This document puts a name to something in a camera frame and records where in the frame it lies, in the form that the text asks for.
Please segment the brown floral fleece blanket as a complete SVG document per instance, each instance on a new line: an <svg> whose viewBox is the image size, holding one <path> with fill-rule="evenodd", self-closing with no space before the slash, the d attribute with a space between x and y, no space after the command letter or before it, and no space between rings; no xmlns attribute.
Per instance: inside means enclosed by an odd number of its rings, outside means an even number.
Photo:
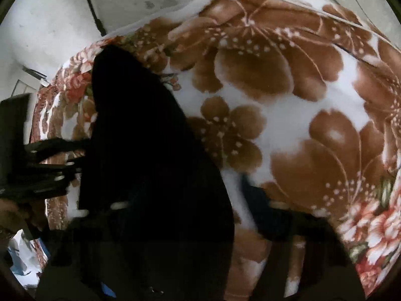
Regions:
<svg viewBox="0 0 401 301"><path fill-rule="evenodd" d="M92 137L94 60L131 53L171 92L220 170L234 242L222 300L251 300L272 243L241 180L270 204L325 219L365 300L400 280L400 51L324 0L194 0L123 27L72 56L39 91L33 141ZM67 199L47 204L67 230Z"/></svg>

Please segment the black and blue sweatshirt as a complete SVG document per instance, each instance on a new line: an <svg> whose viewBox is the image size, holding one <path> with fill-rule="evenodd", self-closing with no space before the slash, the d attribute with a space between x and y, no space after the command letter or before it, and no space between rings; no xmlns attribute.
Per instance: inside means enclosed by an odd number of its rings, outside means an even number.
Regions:
<svg viewBox="0 0 401 301"><path fill-rule="evenodd" d="M97 118L79 207L37 300L222 300L234 242L220 170L160 78L106 46L94 60Z"/></svg>

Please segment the pile of clothes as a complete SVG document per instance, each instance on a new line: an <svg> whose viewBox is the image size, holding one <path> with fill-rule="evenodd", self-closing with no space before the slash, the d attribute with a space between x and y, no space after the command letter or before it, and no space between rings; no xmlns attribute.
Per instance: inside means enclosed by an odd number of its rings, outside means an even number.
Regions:
<svg viewBox="0 0 401 301"><path fill-rule="evenodd" d="M8 251L12 257L11 271L24 288L36 288L48 262L40 239L28 240L19 230L10 240Z"/></svg>

